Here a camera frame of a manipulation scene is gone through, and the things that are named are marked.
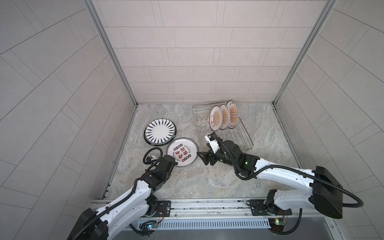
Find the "large red characters plate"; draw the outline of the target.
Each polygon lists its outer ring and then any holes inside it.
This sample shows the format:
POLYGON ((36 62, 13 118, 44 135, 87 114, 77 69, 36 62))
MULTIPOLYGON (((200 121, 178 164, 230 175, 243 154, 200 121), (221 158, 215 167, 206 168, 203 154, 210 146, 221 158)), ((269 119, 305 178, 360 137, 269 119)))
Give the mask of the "large red characters plate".
POLYGON ((167 155, 173 157, 177 167, 191 165, 198 157, 198 146, 188 138, 179 138, 171 142, 167 148, 167 155))

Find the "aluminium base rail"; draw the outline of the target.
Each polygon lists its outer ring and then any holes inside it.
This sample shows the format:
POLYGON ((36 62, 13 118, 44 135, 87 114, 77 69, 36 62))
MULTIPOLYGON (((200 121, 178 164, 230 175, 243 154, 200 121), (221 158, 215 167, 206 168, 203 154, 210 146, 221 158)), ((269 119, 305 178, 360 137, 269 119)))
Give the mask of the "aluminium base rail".
MULTIPOLYGON (((166 219, 275 218, 261 210, 256 210, 259 215, 253 216, 254 209, 247 204, 249 199, 159 199, 159 201, 171 201, 170 216, 166 219)), ((112 200, 92 200, 90 207, 95 210, 110 202, 112 200)), ((325 216, 316 210, 304 209, 303 217, 322 218, 325 216)))

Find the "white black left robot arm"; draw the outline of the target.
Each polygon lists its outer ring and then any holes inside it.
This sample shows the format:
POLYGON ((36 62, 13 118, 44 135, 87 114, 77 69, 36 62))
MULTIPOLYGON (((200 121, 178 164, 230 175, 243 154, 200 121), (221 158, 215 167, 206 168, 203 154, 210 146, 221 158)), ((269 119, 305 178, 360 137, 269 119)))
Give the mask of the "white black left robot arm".
POLYGON ((151 216, 158 199, 154 195, 170 178, 175 158, 165 155, 149 167, 133 187, 114 201, 92 210, 86 209, 79 216, 69 240, 112 240, 138 218, 151 216))

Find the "aluminium corner post right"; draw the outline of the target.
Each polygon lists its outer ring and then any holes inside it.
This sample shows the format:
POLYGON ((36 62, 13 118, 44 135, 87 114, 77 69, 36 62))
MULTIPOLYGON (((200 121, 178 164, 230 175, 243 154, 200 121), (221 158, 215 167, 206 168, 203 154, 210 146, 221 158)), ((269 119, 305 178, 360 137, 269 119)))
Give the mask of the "aluminium corner post right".
POLYGON ((291 80, 293 79, 297 70, 299 69, 300 65, 302 64, 304 58, 308 54, 312 45, 314 44, 317 36, 319 35, 320 31, 322 30, 324 24, 326 23, 328 17, 330 16, 330 14, 331 14, 332 10, 334 9, 337 2, 338 2, 338 0, 326 1, 326 4, 324 5, 322 11, 320 12, 318 19, 316 20, 312 30, 310 31, 310 34, 305 41, 305 44, 303 45, 303 47, 300 50, 299 55, 297 56, 293 66, 291 67, 290 71, 288 72, 286 79, 282 84, 281 89, 279 90, 276 98, 272 102, 272 104, 274 106, 277 106, 277 104, 281 100, 284 92, 288 88, 288 85, 290 84, 291 80))

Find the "aluminium corner post left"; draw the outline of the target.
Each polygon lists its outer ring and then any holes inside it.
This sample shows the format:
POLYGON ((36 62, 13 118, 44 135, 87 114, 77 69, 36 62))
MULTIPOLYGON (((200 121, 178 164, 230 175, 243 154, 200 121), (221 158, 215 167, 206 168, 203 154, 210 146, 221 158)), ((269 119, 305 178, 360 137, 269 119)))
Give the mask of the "aluminium corner post left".
POLYGON ((126 75, 124 74, 124 71, 123 71, 123 69, 119 63, 117 54, 114 51, 112 44, 111 44, 111 42, 107 36, 107 32, 105 31, 105 28, 104 28, 104 26, 101 22, 101 19, 100 19, 99 15, 96 11, 96 8, 95 8, 93 1, 84 0, 83 3, 85 5, 87 12, 90 15, 90 18, 91 18, 91 20, 92 20, 92 22, 96 28, 96 31, 99 34, 101 42, 102 42, 103 46, 105 47, 105 49, 106 49, 106 51, 107 51, 107 53, 111 59, 112 65, 114 66, 115 70, 117 71, 118 76, 120 77, 120 79, 123 82, 123 85, 125 86, 126 90, 128 91, 128 94, 129 94, 132 102, 134 103, 135 108, 137 108, 138 102, 134 96, 134 93, 133 93, 131 87, 129 86, 126 75))

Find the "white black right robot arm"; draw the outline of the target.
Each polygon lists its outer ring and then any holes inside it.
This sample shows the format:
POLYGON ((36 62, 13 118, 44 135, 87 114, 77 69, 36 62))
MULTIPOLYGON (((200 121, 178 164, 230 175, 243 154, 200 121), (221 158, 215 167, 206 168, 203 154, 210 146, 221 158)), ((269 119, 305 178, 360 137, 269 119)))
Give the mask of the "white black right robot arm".
POLYGON ((264 205, 274 213, 278 210, 314 209, 330 218, 343 217, 343 193, 337 190, 342 185, 326 168, 317 166, 315 170, 289 171, 285 166, 243 153, 232 141, 212 143, 214 147, 207 152, 198 152, 205 165, 223 163, 232 166, 236 161, 243 178, 271 180, 292 187, 289 191, 270 190, 264 205))

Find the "white slotted vent strip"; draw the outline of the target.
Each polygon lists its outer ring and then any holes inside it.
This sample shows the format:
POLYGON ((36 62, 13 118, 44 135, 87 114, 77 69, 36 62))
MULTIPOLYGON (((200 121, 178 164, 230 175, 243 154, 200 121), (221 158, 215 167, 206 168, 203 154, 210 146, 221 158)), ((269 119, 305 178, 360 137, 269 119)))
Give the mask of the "white slotted vent strip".
POLYGON ((223 230, 270 229, 268 219, 169 219, 163 220, 156 230, 223 230))

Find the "white plate orange sunburst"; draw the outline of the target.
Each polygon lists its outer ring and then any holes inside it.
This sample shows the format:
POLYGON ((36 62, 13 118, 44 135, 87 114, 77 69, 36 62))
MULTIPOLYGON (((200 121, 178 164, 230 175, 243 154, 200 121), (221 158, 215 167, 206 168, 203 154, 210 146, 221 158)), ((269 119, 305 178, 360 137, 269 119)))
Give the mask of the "white plate orange sunburst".
POLYGON ((217 131, 221 128, 223 121, 222 110, 218 105, 213 106, 209 116, 209 124, 212 131, 217 131))

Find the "right green circuit board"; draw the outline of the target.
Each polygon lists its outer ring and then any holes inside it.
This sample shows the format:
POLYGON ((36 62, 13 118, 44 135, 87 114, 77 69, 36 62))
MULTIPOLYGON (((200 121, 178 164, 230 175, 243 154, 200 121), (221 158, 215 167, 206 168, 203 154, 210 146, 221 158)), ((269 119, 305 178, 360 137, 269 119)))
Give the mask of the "right green circuit board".
POLYGON ((269 224, 270 224, 270 231, 282 233, 285 230, 285 226, 287 224, 286 220, 284 219, 277 219, 277 218, 272 218, 268 219, 269 224))

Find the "aluminium corner post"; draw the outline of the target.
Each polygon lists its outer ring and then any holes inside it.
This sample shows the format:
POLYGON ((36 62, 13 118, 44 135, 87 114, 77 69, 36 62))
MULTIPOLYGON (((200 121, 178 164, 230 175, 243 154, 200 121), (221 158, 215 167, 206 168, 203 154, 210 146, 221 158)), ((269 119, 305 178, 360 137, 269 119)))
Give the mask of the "aluminium corner post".
POLYGON ((92 20, 92 22, 96 28, 96 31, 99 34, 101 42, 102 42, 103 46, 105 47, 105 49, 106 49, 106 51, 107 51, 107 53, 111 59, 112 65, 114 66, 115 70, 117 71, 118 76, 120 77, 120 79, 123 82, 123 85, 125 86, 126 90, 128 91, 128 94, 129 94, 132 102, 134 103, 135 108, 137 108, 138 102, 134 96, 134 93, 133 93, 131 87, 129 86, 126 75, 124 74, 124 71, 123 71, 123 69, 119 63, 117 54, 114 51, 112 44, 111 44, 111 42, 107 36, 107 32, 105 31, 105 28, 104 28, 104 26, 101 22, 101 19, 100 19, 99 15, 96 11, 96 8, 95 8, 93 1, 84 0, 83 3, 85 5, 87 12, 90 15, 90 18, 91 18, 91 20, 92 20))
POLYGON ((303 47, 300 50, 299 55, 297 56, 293 66, 291 67, 290 71, 288 72, 286 79, 282 84, 281 89, 279 90, 276 98, 272 102, 272 104, 274 106, 277 106, 277 104, 281 100, 284 92, 288 88, 288 85, 290 84, 291 80, 293 79, 297 70, 299 69, 300 65, 302 64, 304 58, 308 54, 312 45, 314 44, 317 36, 319 35, 320 31, 322 30, 324 24, 326 23, 328 17, 330 16, 330 14, 331 14, 332 10, 334 9, 337 2, 338 2, 338 0, 326 1, 326 4, 324 5, 322 11, 320 12, 318 19, 316 20, 312 30, 310 31, 310 34, 305 41, 305 44, 303 45, 303 47))

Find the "left green circuit board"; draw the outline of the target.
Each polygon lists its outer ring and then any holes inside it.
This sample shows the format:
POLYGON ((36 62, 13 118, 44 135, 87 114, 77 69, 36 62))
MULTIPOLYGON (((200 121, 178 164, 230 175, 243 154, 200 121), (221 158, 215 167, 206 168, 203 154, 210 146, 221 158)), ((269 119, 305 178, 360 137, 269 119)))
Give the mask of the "left green circuit board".
POLYGON ((143 235, 151 235, 159 226, 157 221, 147 221, 140 225, 140 231, 143 235))

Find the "white blue leaf plate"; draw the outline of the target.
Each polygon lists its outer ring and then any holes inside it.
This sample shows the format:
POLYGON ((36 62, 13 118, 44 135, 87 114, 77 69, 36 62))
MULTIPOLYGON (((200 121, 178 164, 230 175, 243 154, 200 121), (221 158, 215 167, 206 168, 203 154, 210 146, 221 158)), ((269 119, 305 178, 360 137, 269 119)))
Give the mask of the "white blue leaf plate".
POLYGON ((174 139, 176 133, 177 128, 172 121, 156 119, 146 126, 144 139, 152 146, 164 146, 174 139))

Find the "large orange sunburst plate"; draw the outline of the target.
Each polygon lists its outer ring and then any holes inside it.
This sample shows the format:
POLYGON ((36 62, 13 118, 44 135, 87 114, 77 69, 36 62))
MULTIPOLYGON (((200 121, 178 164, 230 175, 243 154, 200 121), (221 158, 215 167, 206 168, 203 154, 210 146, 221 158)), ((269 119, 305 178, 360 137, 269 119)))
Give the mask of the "large orange sunburst plate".
POLYGON ((230 122, 229 122, 228 128, 234 129, 238 125, 239 118, 240 118, 239 108, 237 103, 233 100, 230 100, 227 102, 227 107, 230 113, 230 122))

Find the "green circuit board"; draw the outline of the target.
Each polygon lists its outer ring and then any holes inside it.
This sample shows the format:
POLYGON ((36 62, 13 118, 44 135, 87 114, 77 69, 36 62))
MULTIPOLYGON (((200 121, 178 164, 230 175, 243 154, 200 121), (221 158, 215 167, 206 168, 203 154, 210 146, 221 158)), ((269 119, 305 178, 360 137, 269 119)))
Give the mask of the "green circuit board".
POLYGON ((277 219, 277 218, 272 218, 268 219, 269 224, 270 224, 270 231, 282 233, 285 230, 285 226, 287 224, 286 220, 284 219, 277 219))
POLYGON ((151 235, 159 226, 157 221, 147 221, 140 225, 140 231, 143 235, 151 235))

